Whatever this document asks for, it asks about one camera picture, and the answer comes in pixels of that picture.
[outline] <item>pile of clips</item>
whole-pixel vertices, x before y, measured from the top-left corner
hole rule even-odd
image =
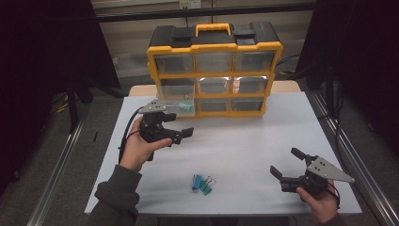
[[[203,195],[208,195],[214,184],[216,184],[216,180],[210,176],[203,179],[200,175],[194,175],[192,189],[193,191],[200,190]]]

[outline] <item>white table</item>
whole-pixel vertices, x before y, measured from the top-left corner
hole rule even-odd
[[[134,111],[154,97],[127,97],[105,154],[85,213],[97,199],[97,184],[106,181],[118,163],[120,140]],[[309,213],[295,193],[283,193],[270,165],[283,176],[305,172],[305,162],[292,147],[320,155],[339,166],[327,138],[303,92],[273,93],[263,117],[178,119],[168,129],[194,127],[194,135],[180,145],[155,153],[144,165],[137,193],[140,214],[162,216],[275,216]],[[217,184],[207,196],[191,190],[194,174],[212,176]],[[336,182],[342,214],[361,213],[349,184]]]

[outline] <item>black sleeve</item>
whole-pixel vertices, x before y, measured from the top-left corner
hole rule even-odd
[[[141,174],[119,165],[107,182],[98,185],[99,202],[88,218],[87,226],[136,225],[139,196],[136,193]]]
[[[326,223],[320,224],[320,226],[346,226],[346,224],[345,222],[343,222],[341,216],[337,214],[334,218],[327,221]]]

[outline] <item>yellow handle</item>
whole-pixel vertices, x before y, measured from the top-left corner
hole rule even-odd
[[[210,31],[210,30],[226,30],[229,35],[231,35],[229,24],[198,24],[196,26],[196,36],[199,35],[200,31]]]

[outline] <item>human hand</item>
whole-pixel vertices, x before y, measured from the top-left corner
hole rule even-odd
[[[335,190],[332,187],[334,182],[328,180],[328,183],[331,185],[328,185],[327,189],[335,194]],[[311,207],[311,216],[316,225],[326,223],[338,214],[337,200],[328,192],[323,192],[316,199],[302,187],[297,188],[296,193]]]
[[[153,143],[145,141],[138,132],[142,117],[135,120],[130,134],[126,141],[123,157],[120,160],[120,166],[129,170],[140,171],[143,164],[150,158],[151,154],[158,149],[165,148],[172,143],[171,138],[165,138]]]

